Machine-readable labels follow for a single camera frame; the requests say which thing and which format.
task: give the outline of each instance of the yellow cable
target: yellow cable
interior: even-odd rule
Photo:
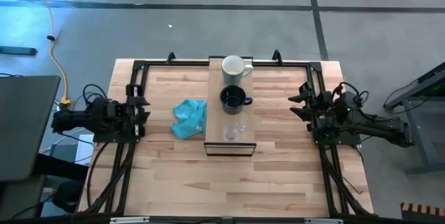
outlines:
[[[49,15],[51,15],[51,37],[54,40],[54,18],[53,18],[53,13],[51,12],[51,8],[49,7],[49,3],[47,0],[43,0],[45,2],[45,4],[47,5],[48,11],[49,11]],[[60,64],[57,62],[57,60],[54,58],[53,56],[53,40],[48,39],[48,51],[49,51],[49,57],[51,57],[51,60],[54,62],[54,64],[56,64],[56,66],[58,67],[58,69],[60,70],[60,72],[62,72],[62,77],[63,77],[63,85],[64,85],[64,91],[63,91],[63,97],[60,100],[60,102],[62,104],[66,104],[69,105],[71,104],[71,100],[68,99],[68,82],[67,82],[67,75],[65,73],[65,71],[63,71],[63,68],[60,66]]]

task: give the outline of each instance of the concrete floor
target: concrete floor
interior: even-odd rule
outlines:
[[[116,3],[310,6],[310,0],[52,0]],[[321,6],[444,7],[445,0],[318,0]],[[71,98],[87,83],[107,89],[116,58],[178,58],[238,54],[320,60],[310,11],[136,10],[55,8],[54,55],[65,68]],[[48,57],[46,8],[0,7],[0,45],[35,47],[34,57],[0,56],[0,72],[59,74]],[[384,114],[382,103],[444,61],[445,16],[422,13],[321,13],[331,61],[340,61],[346,81],[371,96],[364,110]],[[49,130],[42,146],[59,137]],[[445,174],[407,178],[420,164],[416,148],[378,138],[364,143],[366,176],[375,212],[400,218],[400,203],[445,207]]]

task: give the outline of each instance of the mug handle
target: mug handle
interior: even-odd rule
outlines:
[[[244,66],[244,74],[243,74],[243,78],[244,77],[246,77],[246,76],[248,76],[252,71],[253,71],[253,66],[252,65],[249,65],[249,64],[247,64],[247,65],[245,65]]]
[[[244,100],[244,104],[245,105],[251,105],[251,103],[253,102],[253,99],[250,97],[245,98]]]

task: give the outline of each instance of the blue cloth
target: blue cloth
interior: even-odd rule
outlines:
[[[207,102],[204,100],[186,99],[173,113],[178,124],[172,125],[172,131],[179,139],[185,139],[195,134],[206,134]]]

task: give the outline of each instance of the wooden tabletop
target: wooden tabletop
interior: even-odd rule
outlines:
[[[125,102],[134,59],[117,59],[108,97]],[[343,77],[339,62],[322,62],[326,90]],[[147,135],[136,146],[125,215],[147,216],[328,216],[318,148],[306,122],[290,112],[287,97],[307,80],[298,67],[255,67],[253,98],[257,149],[253,157],[208,157],[204,136],[178,141],[170,130],[172,108],[185,99],[206,99],[209,67],[150,67],[145,98],[151,104]],[[116,144],[98,158],[91,179],[94,200],[111,175]],[[339,146],[343,176],[372,212],[364,167],[357,151]],[[86,208],[84,187],[79,211]],[[120,192],[118,185],[116,206]],[[338,191],[334,197],[339,209]]]

